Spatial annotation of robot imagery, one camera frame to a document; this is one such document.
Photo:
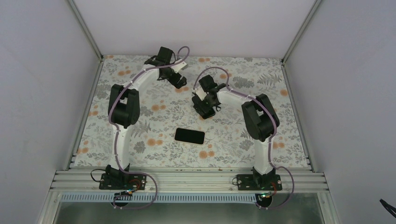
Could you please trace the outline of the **black phone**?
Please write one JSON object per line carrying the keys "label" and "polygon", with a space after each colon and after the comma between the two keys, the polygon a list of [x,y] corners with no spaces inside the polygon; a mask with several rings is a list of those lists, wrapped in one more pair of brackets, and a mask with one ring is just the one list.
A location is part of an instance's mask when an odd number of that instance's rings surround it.
{"label": "black phone", "polygon": [[192,97],[193,108],[203,119],[208,119],[215,115],[213,107],[208,105],[205,101],[202,101],[198,95]]}

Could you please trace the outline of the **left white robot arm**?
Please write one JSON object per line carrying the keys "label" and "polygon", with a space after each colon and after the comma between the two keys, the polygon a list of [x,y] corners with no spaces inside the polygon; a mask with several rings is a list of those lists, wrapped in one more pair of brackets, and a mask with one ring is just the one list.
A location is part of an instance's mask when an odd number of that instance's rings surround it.
{"label": "left white robot arm", "polygon": [[106,167],[105,180],[111,180],[118,189],[130,183],[129,146],[132,126],[140,116],[140,96],[155,81],[167,80],[180,89],[187,84],[180,71],[186,66],[187,57],[179,57],[169,48],[161,47],[155,56],[144,62],[142,69],[124,85],[111,87],[108,121],[113,128],[113,155]]}

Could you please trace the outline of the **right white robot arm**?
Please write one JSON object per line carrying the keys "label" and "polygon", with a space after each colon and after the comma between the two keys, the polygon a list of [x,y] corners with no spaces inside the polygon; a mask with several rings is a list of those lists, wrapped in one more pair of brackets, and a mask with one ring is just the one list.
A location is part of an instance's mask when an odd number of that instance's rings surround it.
{"label": "right white robot arm", "polygon": [[275,177],[275,166],[267,158],[269,140],[279,127],[279,119],[267,95],[255,98],[239,93],[226,84],[217,84],[210,75],[197,82],[193,90],[193,108],[203,119],[213,117],[220,105],[232,105],[241,109],[247,133],[254,140],[255,162],[253,184],[259,190],[266,189]]}

